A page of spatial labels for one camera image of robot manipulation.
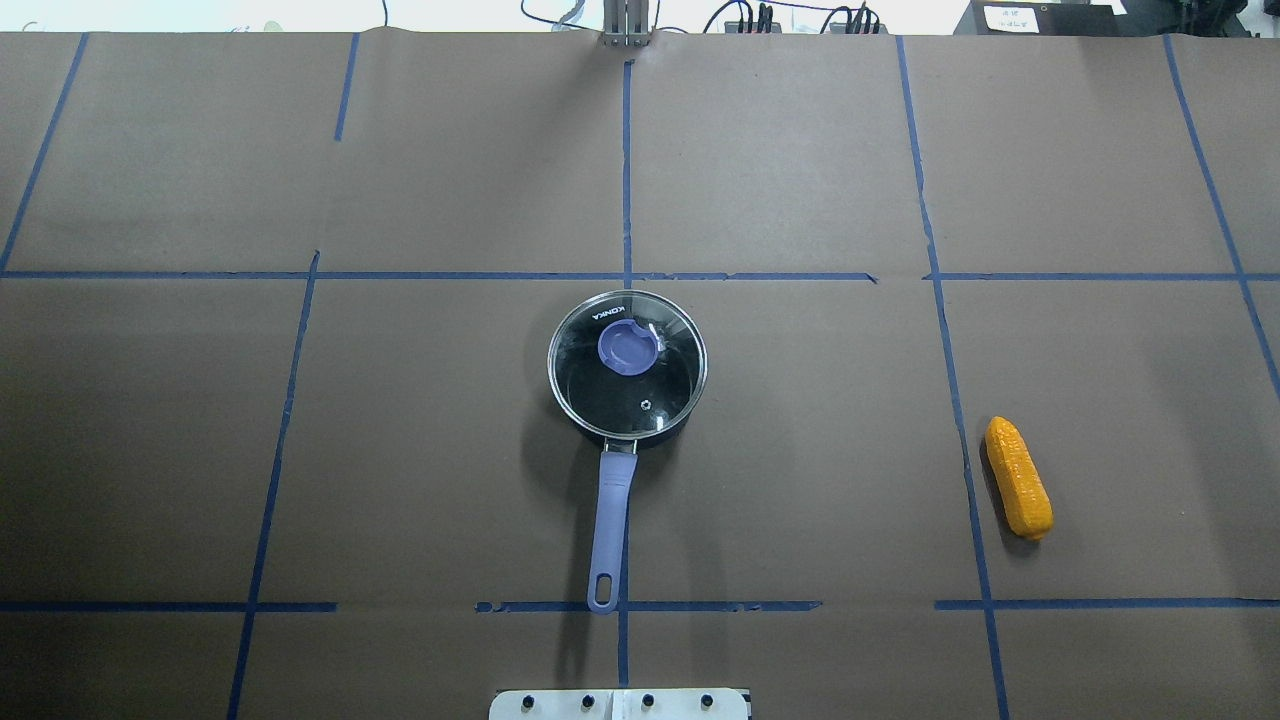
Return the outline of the glass lid with purple knob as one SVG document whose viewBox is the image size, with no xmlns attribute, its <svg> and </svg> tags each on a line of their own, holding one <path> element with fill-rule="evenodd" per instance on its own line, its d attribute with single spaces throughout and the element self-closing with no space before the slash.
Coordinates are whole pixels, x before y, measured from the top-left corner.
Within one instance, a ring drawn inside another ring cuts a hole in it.
<svg viewBox="0 0 1280 720">
<path fill-rule="evenodd" d="M 556 404 L 600 442 L 648 447 L 677 436 L 708 375 L 708 347 L 695 320 L 667 297 L 640 290 L 582 301 L 547 350 Z"/>
</svg>

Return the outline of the yellow corn cob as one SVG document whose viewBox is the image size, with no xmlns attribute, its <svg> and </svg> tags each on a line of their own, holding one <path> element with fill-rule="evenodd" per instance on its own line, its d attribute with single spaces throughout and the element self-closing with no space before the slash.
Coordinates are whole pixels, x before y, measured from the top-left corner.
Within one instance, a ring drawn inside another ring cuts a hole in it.
<svg viewBox="0 0 1280 720">
<path fill-rule="evenodd" d="M 1007 418 L 993 416 L 984 441 L 1009 529 L 1024 541 L 1042 541 L 1055 527 L 1053 505 L 1024 436 Z"/>
</svg>

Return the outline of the white mounting plate with bolts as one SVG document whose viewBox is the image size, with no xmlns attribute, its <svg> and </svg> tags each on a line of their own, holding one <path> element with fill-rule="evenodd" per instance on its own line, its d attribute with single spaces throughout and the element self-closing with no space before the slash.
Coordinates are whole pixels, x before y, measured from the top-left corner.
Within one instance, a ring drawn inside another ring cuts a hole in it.
<svg viewBox="0 0 1280 720">
<path fill-rule="evenodd" d="M 753 719 L 750 692 L 710 688 L 502 691 L 489 719 Z"/>
</svg>

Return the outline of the black power strip with plugs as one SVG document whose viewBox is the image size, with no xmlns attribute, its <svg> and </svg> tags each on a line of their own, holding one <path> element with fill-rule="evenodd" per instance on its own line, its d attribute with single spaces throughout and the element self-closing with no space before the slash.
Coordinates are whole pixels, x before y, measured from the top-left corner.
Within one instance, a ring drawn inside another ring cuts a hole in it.
<svg viewBox="0 0 1280 720">
<path fill-rule="evenodd" d="M 724 35 L 888 35 L 867 3 L 819 6 L 805 3 L 728 1 L 708 20 L 704 33 Z"/>
</svg>

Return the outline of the black box with white label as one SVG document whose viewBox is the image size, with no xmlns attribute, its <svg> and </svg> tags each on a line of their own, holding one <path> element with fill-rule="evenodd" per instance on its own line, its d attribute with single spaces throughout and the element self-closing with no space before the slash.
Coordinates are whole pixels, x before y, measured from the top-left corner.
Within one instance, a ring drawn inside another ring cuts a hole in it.
<svg viewBox="0 0 1280 720">
<path fill-rule="evenodd" d="M 969 1 L 954 36 L 1124 37 L 1115 9 L 1084 1 Z"/>
</svg>

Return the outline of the aluminium frame post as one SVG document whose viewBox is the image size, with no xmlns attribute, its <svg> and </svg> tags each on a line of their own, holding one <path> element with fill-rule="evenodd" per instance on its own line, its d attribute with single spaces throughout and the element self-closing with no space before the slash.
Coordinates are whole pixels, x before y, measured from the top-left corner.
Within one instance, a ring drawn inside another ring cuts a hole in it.
<svg viewBox="0 0 1280 720">
<path fill-rule="evenodd" d="M 600 41 L 605 47 L 645 47 L 652 41 L 648 0 L 605 0 Z"/>
</svg>

